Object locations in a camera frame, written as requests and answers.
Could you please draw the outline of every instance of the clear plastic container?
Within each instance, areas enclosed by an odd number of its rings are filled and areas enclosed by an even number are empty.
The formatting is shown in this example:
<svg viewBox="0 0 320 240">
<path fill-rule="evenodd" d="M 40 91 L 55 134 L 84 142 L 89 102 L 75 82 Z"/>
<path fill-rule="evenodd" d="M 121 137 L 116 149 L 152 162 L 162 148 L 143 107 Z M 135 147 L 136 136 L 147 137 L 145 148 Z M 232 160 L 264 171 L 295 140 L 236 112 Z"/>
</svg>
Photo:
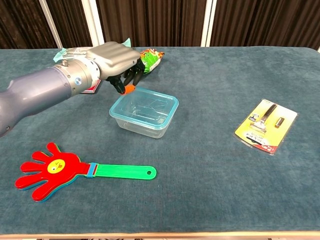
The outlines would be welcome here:
<svg viewBox="0 0 320 240">
<path fill-rule="evenodd" d="M 167 131 L 179 105 L 174 96 L 136 87 L 119 97 L 109 114 L 120 128 L 159 139 Z"/>
</svg>

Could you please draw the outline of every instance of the table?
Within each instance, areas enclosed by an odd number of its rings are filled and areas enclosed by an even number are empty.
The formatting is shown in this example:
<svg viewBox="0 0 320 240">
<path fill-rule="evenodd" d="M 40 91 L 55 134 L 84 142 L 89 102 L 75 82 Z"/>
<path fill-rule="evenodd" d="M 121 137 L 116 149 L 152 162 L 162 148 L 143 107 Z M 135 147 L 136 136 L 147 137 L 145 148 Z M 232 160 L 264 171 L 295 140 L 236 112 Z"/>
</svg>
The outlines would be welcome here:
<svg viewBox="0 0 320 240">
<path fill-rule="evenodd" d="M 179 107 L 160 139 L 118 127 L 104 82 L 21 120 L 0 138 L 0 238 L 320 236 L 320 54 L 303 47 L 157 47 L 140 87 Z M 0 89 L 59 49 L 1 49 Z M 234 131 L 268 99 L 299 113 L 275 156 Z M 83 162 L 152 165 L 152 181 L 84 178 L 34 202 L 20 165 L 55 142 Z"/>
</svg>

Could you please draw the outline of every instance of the green handle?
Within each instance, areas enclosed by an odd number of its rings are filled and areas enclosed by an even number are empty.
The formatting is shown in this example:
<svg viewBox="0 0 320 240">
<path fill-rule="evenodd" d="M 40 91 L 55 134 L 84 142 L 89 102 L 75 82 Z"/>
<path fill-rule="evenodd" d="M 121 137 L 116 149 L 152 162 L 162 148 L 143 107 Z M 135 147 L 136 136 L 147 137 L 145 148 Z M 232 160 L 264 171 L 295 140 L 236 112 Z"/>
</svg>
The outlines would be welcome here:
<svg viewBox="0 0 320 240">
<path fill-rule="evenodd" d="M 95 177 L 151 180 L 157 175 L 153 166 L 98 164 Z"/>
</svg>

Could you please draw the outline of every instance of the robotic hand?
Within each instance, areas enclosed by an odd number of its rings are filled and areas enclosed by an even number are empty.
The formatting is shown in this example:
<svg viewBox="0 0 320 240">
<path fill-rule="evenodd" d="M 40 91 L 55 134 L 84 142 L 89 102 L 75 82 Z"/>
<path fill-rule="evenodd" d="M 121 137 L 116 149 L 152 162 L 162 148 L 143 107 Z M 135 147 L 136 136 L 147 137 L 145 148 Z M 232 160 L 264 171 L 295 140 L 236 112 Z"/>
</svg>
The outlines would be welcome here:
<svg viewBox="0 0 320 240">
<path fill-rule="evenodd" d="M 89 49 L 84 58 L 62 60 L 18 77 L 0 92 L 0 137 L 23 118 L 92 87 L 96 79 L 106 80 L 118 93 L 126 94 L 129 82 L 134 78 L 133 86 L 137 85 L 144 70 L 138 51 L 111 41 Z"/>
</svg>

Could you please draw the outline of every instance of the blue container rim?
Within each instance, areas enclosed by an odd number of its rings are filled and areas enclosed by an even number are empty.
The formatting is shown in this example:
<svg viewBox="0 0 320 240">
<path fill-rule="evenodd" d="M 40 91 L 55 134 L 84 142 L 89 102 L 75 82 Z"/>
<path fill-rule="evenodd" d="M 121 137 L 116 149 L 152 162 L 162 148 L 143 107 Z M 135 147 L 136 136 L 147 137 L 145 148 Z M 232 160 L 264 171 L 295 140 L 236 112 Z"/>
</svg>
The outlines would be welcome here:
<svg viewBox="0 0 320 240">
<path fill-rule="evenodd" d="M 179 106 L 179 100 L 174 97 L 174 96 L 171 96 L 171 95 L 168 95 L 168 94 L 164 94 L 164 93 L 160 93 L 160 92 L 156 92 L 156 91 L 153 91 L 153 90 L 149 90 L 149 89 L 146 89 L 146 88 L 143 88 L 143 87 L 139 87 L 137 86 L 135 88 L 135 92 L 136 91 L 139 91 L 139 92 L 144 92 L 144 93 L 148 93 L 148 94 L 153 94 L 153 95 L 158 95 L 160 97 L 163 97 L 163 98 L 170 98 L 174 101 L 174 104 L 170 110 L 170 112 L 168 113 L 168 116 L 166 117 L 165 121 L 161 124 L 152 124 L 152 123 L 148 123 L 148 122 L 145 122 L 145 121 L 141 121 L 141 120 L 138 120 L 138 119 L 134 119 L 134 118 L 131 118 L 131 117 L 127 117 L 127 116 L 123 116 L 121 114 L 118 114 L 118 113 L 115 113 L 114 112 L 114 109 L 115 107 L 120 103 L 120 101 L 126 97 L 126 95 L 123 95 L 123 96 L 120 96 L 117 101 L 115 101 L 115 103 L 112 105 L 112 107 L 110 108 L 109 110 L 109 114 L 111 117 L 115 118 L 115 119 L 120 119 L 120 120 L 123 120 L 125 122 L 129 122 L 129 123 L 133 123 L 133 124 L 136 124 L 136 125 L 139 125 L 139 126 L 143 126 L 143 127 L 146 127 L 146 128 L 149 128 L 149 129 L 153 129 L 153 130 L 162 130 L 162 129 L 165 129 L 168 124 L 171 122 L 171 119 L 172 117 L 174 116 L 178 106 Z"/>
</svg>

